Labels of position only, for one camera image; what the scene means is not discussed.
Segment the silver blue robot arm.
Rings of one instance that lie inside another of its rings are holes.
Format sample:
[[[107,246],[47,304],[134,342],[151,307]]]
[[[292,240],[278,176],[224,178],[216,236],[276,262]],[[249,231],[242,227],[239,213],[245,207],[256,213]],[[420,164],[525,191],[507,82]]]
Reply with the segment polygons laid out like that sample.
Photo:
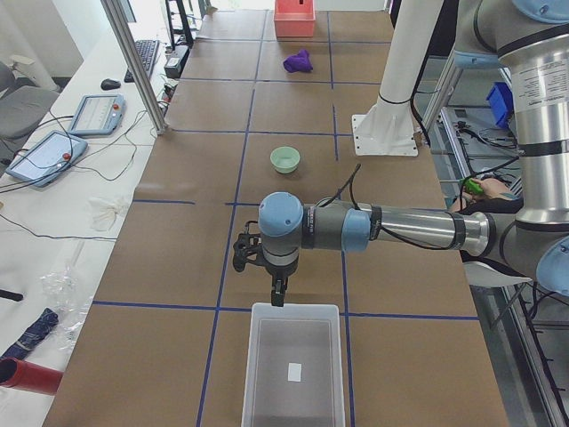
[[[259,233],[234,245],[233,265],[260,265],[271,301],[284,303],[301,249],[363,251],[376,239],[462,250],[568,292],[568,4],[462,1],[456,52],[497,59],[512,77],[523,204],[515,213],[404,209],[328,197],[304,205],[276,192],[259,208]]]

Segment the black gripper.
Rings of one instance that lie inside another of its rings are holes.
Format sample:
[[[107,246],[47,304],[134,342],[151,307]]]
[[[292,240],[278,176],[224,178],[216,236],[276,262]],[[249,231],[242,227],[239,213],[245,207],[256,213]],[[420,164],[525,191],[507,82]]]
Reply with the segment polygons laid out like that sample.
[[[298,268],[299,250],[294,249],[289,254],[272,254],[266,249],[262,254],[267,263],[267,272],[272,276],[271,305],[283,307],[285,303],[285,282]]]

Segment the person's hand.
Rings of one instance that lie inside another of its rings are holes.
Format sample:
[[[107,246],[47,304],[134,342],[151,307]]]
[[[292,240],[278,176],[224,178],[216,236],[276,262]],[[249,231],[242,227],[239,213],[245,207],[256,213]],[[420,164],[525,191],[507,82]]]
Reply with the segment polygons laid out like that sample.
[[[478,199],[515,198],[515,196],[513,196],[512,193],[510,192],[509,187],[497,179],[494,178],[487,178],[483,180],[473,179],[473,182],[477,183],[483,191],[482,195],[477,195]]]

